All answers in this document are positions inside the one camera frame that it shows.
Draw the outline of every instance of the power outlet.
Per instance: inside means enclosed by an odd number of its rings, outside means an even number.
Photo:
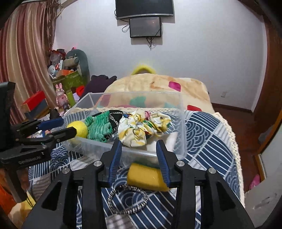
[[[226,93],[227,93],[227,91],[222,92],[222,93],[221,93],[221,97],[222,97],[222,98],[225,98]]]

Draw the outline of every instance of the green box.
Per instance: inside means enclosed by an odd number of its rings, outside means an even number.
[[[79,73],[77,71],[68,74],[66,76],[61,76],[57,79],[53,80],[53,86],[56,89],[56,84],[61,83],[63,85],[63,89],[64,91],[68,91],[71,90],[72,87],[79,87],[81,85],[86,84],[84,77],[80,76]]]

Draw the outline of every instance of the striped curtain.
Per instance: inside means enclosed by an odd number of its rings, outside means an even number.
[[[16,83],[12,124],[25,119],[21,104],[38,91],[44,91],[50,107],[56,105],[47,69],[49,43],[54,41],[47,38],[53,36],[47,35],[50,7],[46,1],[19,5],[0,31],[0,82]]]

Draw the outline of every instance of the orange object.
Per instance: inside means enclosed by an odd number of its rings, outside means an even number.
[[[65,70],[65,69],[62,69],[60,71],[57,72],[56,74],[56,78],[60,77],[60,76],[67,76],[68,74],[70,73],[73,73],[74,71],[73,70]]]
[[[77,95],[78,95],[79,97],[81,97],[83,91],[84,91],[84,86],[82,85],[82,86],[77,87],[77,89],[76,89],[75,92],[77,93]]]
[[[30,98],[28,98],[26,101],[24,101],[21,105],[22,111],[25,112],[31,112],[34,108],[37,107],[40,102],[45,99],[45,94],[43,91],[38,91],[34,95],[32,95]]]
[[[13,196],[5,191],[0,185],[0,206],[3,208],[6,215],[10,213],[12,208],[16,205]]]

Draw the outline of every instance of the white lace trim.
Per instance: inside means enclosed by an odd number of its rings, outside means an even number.
[[[76,113],[76,112],[79,112],[79,111],[91,111],[93,110],[94,108],[79,108],[79,107],[76,107],[74,108],[73,110],[70,111],[70,114],[73,114],[73,113]],[[135,111],[136,109],[141,109],[141,110],[145,110],[145,111],[153,111],[153,112],[169,112],[169,111],[173,111],[173,110],[178,110],[177,108],[160,108],[160,107],[157,107],[157,108],[132,108],[132,107],[127,107],[127,108],[124,108],[124,107],[103,107],[103,108],[99,108],[97,107],[96,108],[99,112],[105,112],[105,111],[109,111],[109,110],[122,110],[123,112],[133,112]]]
[[[216,117],[218,120],[220,120],[226,127],[230,140],[231,140],[231,146],[232,146],[232,153],[235,157],[236,165],[237,165],[237,173],[238,173],[238,180],[240,185],[240,201],[242,205],[245,207],[245,194],[244,194],[244,182],[243,182],[243,174],[242,174],[242,167],[241,167],[241,158],[238,150],[238,144],[235,140],[235,134],[232,131],[231,126],[228,124],[227,120],[222,117],[222,115],[219,112],[216,112],[212,114],[214,117]]]

